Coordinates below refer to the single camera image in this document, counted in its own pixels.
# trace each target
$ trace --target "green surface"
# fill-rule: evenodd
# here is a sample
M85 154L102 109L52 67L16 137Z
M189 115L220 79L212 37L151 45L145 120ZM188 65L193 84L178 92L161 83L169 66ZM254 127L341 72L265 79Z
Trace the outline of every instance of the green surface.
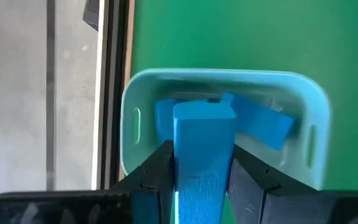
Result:
M311 77L333 112L324 189L358 190L358 1L136 1L131 72L161 67Z

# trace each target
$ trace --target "blue block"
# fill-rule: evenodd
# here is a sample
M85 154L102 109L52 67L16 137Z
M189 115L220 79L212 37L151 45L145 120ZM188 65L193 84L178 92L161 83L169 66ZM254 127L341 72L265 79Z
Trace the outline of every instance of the blue block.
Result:
M219 224L236 132L228 105L205 101L173 109L175 190L180 224Z
M157 145L165 140L173 140L173 106L182 102L179 99L160 100L154 103L155 130Z
M230 105L238 118L238 129L280 150L293 124L293 118L246 98L224 93L221 103Z

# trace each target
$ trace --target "concrete floor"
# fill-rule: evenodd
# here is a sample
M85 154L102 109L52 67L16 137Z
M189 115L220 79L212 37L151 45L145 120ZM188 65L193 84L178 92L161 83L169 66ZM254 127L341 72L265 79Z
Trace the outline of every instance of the concrete floor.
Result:
M45 190L46 1L0 0L0 192ZM89 189L97 32L57 1L57 189Z

